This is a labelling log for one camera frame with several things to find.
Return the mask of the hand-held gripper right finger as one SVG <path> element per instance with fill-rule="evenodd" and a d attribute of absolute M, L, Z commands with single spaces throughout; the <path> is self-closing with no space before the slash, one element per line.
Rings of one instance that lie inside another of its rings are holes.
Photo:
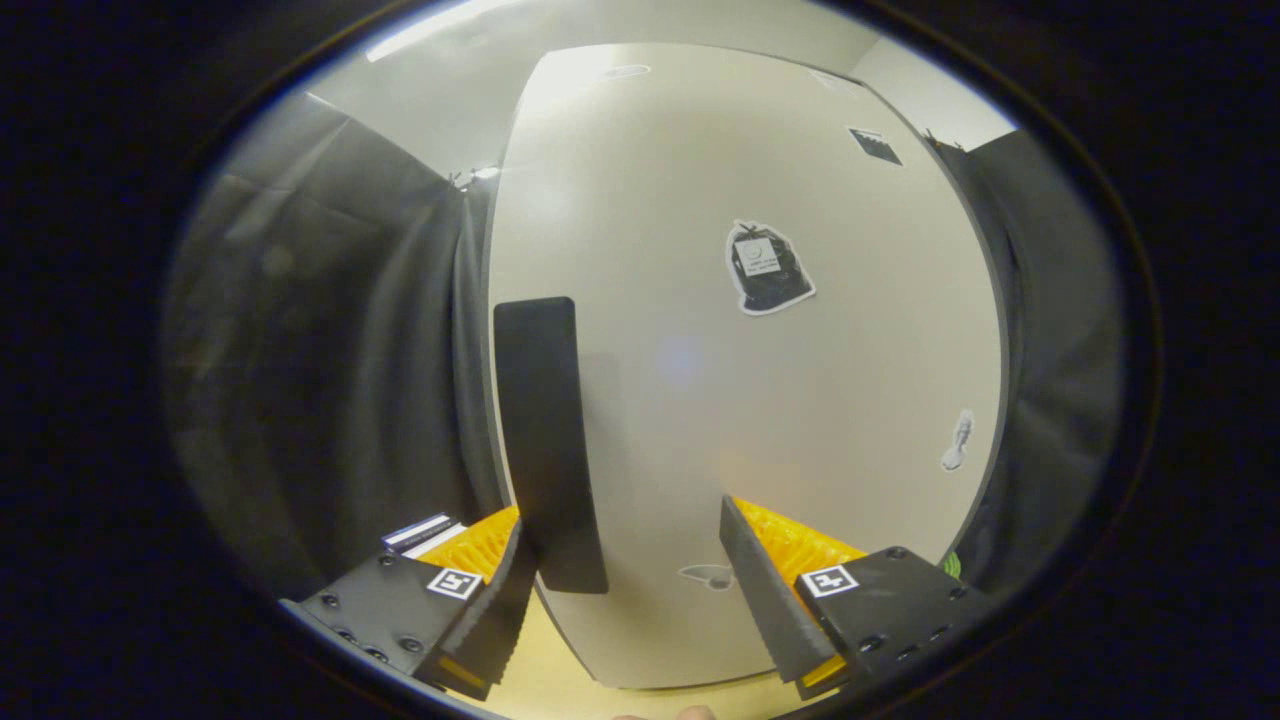
<path fill-rule="evenodd" d="M 774 670 L 803 700 L 899 682 L 993 607 L 902 546 L 867 553 L 733 496 L 722 501 L 719 541 Z"/>

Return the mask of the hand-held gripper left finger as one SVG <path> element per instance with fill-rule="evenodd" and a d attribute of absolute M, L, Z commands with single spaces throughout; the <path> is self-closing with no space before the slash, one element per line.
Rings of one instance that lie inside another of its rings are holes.
<path fill-rule="evenodd" d="M 516 506 L 471 525 L 444 512 L 284 609 L 396 671 L 485 701 L 515 652 L 536 561 Z"/>

